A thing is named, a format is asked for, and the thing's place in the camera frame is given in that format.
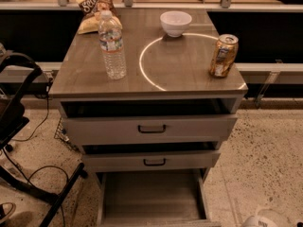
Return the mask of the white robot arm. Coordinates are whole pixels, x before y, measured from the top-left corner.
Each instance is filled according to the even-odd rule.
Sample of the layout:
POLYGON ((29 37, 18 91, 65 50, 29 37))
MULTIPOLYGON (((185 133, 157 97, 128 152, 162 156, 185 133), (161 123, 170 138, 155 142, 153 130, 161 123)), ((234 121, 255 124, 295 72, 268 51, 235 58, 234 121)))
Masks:
POLYGON ((292 227, 292 223, 275 210, 261 209, 247 218, 241 227, 292 227))

